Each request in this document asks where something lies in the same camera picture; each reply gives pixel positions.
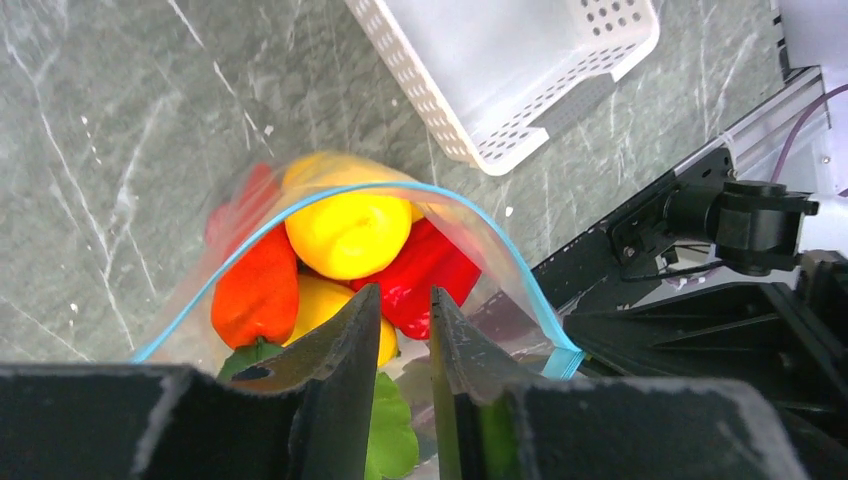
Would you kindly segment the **yellow lemon front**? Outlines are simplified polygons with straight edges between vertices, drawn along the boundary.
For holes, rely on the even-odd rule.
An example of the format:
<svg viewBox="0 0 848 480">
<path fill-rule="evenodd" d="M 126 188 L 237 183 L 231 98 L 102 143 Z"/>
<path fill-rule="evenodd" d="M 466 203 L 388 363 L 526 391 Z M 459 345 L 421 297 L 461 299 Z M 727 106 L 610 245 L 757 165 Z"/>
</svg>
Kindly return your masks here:
<svg viewBox="0 0 848 480">
<path fill-rule="evenodd" d="M 310 274 L 298 275 L 298 288 L 298 315 L 292 335 L 283 343 L 284 347 L 331 319 L 355 294 L 349 287 Z M 382 317 L 377 366 L 382 368 L 398 354 L 396 329 Z"/>
</svg>

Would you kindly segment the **yellow fruit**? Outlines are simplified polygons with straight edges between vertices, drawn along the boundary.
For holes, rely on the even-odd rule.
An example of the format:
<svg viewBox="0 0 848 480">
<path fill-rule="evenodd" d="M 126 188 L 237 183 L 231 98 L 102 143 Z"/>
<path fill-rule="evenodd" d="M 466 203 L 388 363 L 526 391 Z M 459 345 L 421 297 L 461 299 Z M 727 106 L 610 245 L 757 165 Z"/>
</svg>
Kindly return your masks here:
<svg viewBox="0 0 848 480">
<path fill-rule="evenodd" d="M 352 186 L 407 180 L 408 175 L 364 157 L 340 152 L 317 152 L 293 162 L 283 177 L 283 186 Z M 421 210 L 407 200 L 393 200 L 376 194 L 345 193 L 327 198 L 286 220 L 286 228 L 324 234 L 344 230 L 393 230 L 423 218 Z"/>
</svg>

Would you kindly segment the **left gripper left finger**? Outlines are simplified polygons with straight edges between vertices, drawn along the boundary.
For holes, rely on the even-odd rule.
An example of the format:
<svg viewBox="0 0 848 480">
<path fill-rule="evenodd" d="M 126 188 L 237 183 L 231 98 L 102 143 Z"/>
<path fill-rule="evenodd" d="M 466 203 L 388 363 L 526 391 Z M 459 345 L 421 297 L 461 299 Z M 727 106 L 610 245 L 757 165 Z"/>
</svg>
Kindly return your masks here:
<svg viewBox="0 0 848 480">
<path fill-rule="evenodd" d="M 189 365 L 5 364 L 5 479 L 360 479 L 380 337 L 370 285 L 222 383 Z"/>
</svg>

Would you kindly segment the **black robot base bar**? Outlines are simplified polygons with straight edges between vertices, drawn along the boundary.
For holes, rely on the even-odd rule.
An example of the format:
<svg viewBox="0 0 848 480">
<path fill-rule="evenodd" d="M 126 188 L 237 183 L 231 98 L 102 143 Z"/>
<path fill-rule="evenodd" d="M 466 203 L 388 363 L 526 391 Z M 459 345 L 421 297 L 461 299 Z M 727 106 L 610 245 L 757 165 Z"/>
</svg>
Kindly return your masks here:
<svg viewBox="0 0 848 480">
<path fill-rule="evenodd" d="M 663 217 L 685 185 L 738 179 L 730 152 L 672 170 L 537 266 L 586 352 L 590 376 L 686 376 L 749 383 L 776 406 L 847 434 L 847 253 L 813 250 L 791 271 L 705 270 L 712 245 L 674 237 Z"/>
</svg>

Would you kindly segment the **clear zip top bag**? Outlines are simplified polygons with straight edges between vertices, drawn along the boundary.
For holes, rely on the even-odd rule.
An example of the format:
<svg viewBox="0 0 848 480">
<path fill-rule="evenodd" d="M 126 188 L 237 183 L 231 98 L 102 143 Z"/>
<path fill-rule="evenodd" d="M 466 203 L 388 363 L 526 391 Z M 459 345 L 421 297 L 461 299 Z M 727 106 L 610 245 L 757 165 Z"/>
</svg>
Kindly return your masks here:
<svg viewBox="0 0 848 480">
<path fill-rule="evenodd" d="M 416 376 L 428 355 L 432 288 L 445 289 L 495 343 L 551 344 L 549 378 L 572 377 L 585 357 L 481 208 L 362 157 L 317 152 L 255 164 L 209 213 L 204 245 L 134 360 L 231 372 L 280 352 L 377 285 L 369 479 L 435 477 L 424 443 L 433 433 L 430 387 Z"/>
</svg>

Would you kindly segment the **red bell pepper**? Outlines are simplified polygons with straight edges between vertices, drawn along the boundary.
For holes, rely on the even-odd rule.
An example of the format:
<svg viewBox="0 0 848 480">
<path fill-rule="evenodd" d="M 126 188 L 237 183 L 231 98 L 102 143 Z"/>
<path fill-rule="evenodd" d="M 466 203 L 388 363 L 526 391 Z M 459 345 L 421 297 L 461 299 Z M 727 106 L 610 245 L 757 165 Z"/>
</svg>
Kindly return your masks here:
<svg viewBox="0 0 848 480">
<path fill-rule="evenodd" d="M 353 290 L 376 283 L 381 311 L 406 337 L 430 338 L 431 289 L 441 287 L 462 305 L 481 276 L 481 270 L 427 220 L 412 224 L 409 237 L 385 269 L 350 282 Z"/>
</svg>

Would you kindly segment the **pink peach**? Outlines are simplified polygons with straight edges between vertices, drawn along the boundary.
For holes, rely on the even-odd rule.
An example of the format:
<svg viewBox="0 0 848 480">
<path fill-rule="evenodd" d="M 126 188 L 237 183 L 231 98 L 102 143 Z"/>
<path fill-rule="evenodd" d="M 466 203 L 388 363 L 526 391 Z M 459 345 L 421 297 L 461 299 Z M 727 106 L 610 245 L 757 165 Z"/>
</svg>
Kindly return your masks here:
<svg viewBox="0 0 848 480">
<path fill-rule="evenodd" d="M 264 162 L 256 164 L 244 185 L 209 214 L 204 232 L 206 246 L 222 259 L 228 258 L 262 222 L 278 193 L 272 167 Z"/>
</svg>

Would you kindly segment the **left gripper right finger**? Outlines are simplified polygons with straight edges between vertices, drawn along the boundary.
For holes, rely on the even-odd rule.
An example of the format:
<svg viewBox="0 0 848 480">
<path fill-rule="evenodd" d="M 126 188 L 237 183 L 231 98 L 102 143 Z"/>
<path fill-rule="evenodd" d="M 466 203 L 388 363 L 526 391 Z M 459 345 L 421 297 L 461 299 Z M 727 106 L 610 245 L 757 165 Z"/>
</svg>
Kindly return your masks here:
<svg viewBox="0 0 848 480">
<path fill-rule="evenodd" d="M 444 479 L 804 479 L 776 411 L 739 381 L 553 381 L 431 293 L 431 379 Z"/>
</svg>

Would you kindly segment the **orange carrot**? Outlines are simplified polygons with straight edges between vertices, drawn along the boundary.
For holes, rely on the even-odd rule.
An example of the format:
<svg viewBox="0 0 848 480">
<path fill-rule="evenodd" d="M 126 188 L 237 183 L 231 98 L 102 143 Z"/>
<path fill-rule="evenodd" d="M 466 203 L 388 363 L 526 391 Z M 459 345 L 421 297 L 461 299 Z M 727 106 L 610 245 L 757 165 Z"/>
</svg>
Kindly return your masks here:
<svg viewBox="0 0 848 480">
<path fill-rule="evenodd" d="M 277 226 L 219 279 L 210 319 L 221 340 L 235 350 L 260 338 L 285 343 L 298 308 L 297 258 L 285 229 Z"/>
</svg>

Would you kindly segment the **yellow lemon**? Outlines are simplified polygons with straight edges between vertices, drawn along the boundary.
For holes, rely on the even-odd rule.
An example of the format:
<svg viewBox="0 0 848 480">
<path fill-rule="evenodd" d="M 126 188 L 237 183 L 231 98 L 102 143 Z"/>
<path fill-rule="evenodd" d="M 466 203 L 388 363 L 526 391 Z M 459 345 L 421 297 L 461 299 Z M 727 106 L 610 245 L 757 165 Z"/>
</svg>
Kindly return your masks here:
<svg viewBox="0 0 848 480">
<path fill-rule="evenodd" d="M 284 347 L 331 319 L 355 294 L 349 287 L 310 274 L 298 275 L 298 288 L 298 315 L 292 335 L 283 343 Z M 396 329 L 382 317 L 377 366 L 382 368 L 398 354 Z"/>
<path fill-rule="evenodd" d="M 405 245 L 411 226 L 393 230 L 344 230 L 324 234 L 285 229 L 300 260 L 334 280 L 367 277 L 387 267 Z"/>
</svg>

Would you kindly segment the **green leafy vegetable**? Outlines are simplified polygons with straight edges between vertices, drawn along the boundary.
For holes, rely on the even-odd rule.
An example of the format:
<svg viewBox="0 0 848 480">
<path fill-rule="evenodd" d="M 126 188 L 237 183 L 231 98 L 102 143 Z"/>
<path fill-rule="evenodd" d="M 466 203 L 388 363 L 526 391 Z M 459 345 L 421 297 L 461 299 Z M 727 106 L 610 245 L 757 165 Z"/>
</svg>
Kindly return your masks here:
<svg viewBox="0 0 848 480">
<path fill-rule="evenodd" d="M 258 341 L 237 348 L 223 363 L 217 379 L 229 381 L 253 364 L 280 354 L 284 347 Z M 401 479 L 409 475 L 419 460 L 419 442 L 411 425 L 408 403 L 398 385 L 381 370 L 376 373 L 364 477 Z"/>
</svg>

